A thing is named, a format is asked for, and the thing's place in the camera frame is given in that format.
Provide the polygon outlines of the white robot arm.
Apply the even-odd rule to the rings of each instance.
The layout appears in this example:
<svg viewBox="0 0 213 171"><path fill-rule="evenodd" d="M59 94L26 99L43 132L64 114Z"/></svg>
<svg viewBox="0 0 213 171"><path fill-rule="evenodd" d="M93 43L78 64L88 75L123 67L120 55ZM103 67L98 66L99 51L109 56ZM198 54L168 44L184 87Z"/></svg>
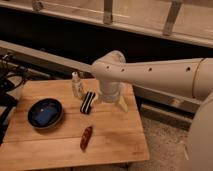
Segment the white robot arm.
<svg viewBox="0 0 213 171"><path fill-rule="evenodd" d="M213 171L213 58L128 63L111 51L93 62L91 74L107 101L119 97L121 82L198 101L180 171Z"/></svg>

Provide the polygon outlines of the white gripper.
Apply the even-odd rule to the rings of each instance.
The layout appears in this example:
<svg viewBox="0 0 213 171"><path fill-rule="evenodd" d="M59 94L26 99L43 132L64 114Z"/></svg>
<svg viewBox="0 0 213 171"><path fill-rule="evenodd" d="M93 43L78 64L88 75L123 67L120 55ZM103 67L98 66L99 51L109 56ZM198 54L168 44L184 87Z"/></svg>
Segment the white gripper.
<svg viewBox="0 0 213 171"><path fill-rule="evenodd" d="M115 103L122 109L124 112L128 111L128 105L125 102L121 94L121 83L120 82L109 82L109 81L100 81L99 82L100 93L97 95L97 103L102 101L107 103Z"/></svg>

